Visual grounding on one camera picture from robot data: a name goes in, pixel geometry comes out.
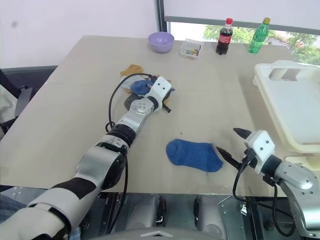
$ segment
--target green bottle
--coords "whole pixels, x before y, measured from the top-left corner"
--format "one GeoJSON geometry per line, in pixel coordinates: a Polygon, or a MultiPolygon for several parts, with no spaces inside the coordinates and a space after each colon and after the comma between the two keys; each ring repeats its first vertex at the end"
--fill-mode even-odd
{"type": "Polygon", "coordinates": [[[270,18],[265,17],[263,23],[255,30],[252,41],[249,45],[249,52],[257,54],[268,36],[270,18]]]}

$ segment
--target silver robot arm segment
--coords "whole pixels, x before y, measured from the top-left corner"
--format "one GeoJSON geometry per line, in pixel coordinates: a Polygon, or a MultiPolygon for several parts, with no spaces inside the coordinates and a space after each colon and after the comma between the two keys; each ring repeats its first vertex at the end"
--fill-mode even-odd
{"type": "Polygon", "coordinates": [[[0,225],[0,239],[68,239],[101,190],[118,183],[136,134],[148,115],[161,109],[171,87],[158,77],[148,95],[133,101],[112,130],[85,153],[72,179],[48,189],[0,225]]]}
{"type": "Polygon", "coordinates": [[[288,197],[299,234],[320,239],[320,191],[316,175],[306,167],[283,161],[273,178],[288,197]]]}
{"type": "MultiPolygon", "coordinates": [[[[320,239],[320,190],[316,175],[303,166],[282,161],[274,155],[275,144],[264,130],[251,132],[233,129],[245,139],[244,151],[247,163],[257,174],[264,174],[263,180],[278,184],[286,194],[296,229],[305,239],[320,239]]],[[[239,162],[222,148],[217,147],[223,158],[238,170],[239,162]]]]}

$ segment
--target white plastic tray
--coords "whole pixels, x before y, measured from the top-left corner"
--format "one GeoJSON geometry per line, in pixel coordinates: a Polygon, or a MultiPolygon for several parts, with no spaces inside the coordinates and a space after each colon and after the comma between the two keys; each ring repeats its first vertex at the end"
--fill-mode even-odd
{"type": "Polygon", "coordinates": [[[320,153],[320,68],[279,60],[254,70],[282,142],[291,151],[320,153]]]}
{"type": "Polygon", "coordinates": [[[287,156],[284,160],[299,165],[304,166],[311,171],[320,171],[320,156],[287,156]]]}

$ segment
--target black chair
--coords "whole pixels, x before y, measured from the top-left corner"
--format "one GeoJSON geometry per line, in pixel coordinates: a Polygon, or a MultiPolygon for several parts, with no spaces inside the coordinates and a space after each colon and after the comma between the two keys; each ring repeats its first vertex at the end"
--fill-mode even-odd
{"type": "Polygon", "coordinates": [[[56,68],[57,66],[41,66],[0,69],[0,85],[17,98],[14,118],[0,123],[4,134],[56,68]]]}

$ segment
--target red label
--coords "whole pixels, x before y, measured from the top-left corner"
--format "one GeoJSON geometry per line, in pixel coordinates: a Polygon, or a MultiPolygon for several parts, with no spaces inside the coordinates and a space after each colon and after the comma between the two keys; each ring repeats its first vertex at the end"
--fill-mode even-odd
{"type": "Polygon", "coordinates": [[[219,37],[219,42],[223,43],[223,44],[228,44],[231,42],[231,37],[232,36],[223,36],[223,35],[220,35],[219,37]]]}

